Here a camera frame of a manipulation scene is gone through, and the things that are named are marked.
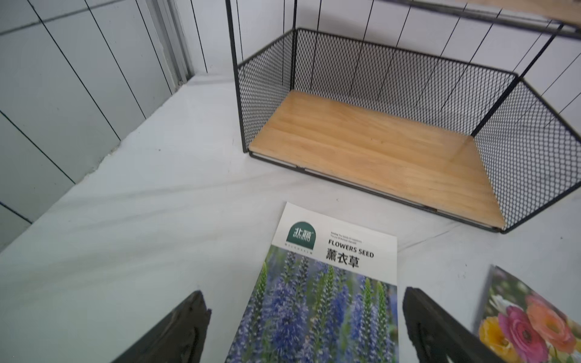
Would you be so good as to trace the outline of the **lavender seed bag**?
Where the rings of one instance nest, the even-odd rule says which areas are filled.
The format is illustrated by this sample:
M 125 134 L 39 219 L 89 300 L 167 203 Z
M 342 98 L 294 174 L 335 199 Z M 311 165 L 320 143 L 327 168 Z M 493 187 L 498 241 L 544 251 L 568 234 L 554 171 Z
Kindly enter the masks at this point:
M 396 237 L 286 204 L 229 362 L 396 362 Z

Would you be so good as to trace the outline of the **colourful ranunculus seed bag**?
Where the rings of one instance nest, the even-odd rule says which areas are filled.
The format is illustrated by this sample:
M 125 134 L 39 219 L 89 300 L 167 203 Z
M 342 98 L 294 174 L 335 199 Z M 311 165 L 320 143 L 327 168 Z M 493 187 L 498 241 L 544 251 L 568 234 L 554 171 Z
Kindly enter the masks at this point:
M 505 362 L 579 362 L 580 324 L 499 266 L 492 266 L 475 333 Z

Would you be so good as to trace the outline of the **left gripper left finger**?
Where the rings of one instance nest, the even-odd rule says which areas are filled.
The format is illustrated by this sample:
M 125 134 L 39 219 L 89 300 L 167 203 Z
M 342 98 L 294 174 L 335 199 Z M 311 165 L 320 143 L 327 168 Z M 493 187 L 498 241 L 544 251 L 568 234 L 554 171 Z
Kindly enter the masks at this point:
M 199 362 L 211 315 L 196 290 L 114 361 Z

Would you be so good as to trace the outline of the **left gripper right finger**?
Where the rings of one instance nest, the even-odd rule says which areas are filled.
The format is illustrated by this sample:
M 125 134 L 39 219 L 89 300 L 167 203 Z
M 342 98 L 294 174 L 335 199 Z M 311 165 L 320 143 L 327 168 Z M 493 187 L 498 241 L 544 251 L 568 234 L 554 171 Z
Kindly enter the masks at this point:
M 420 362 L 501 362 L 423 290 L 407 287 L 402 311 Z

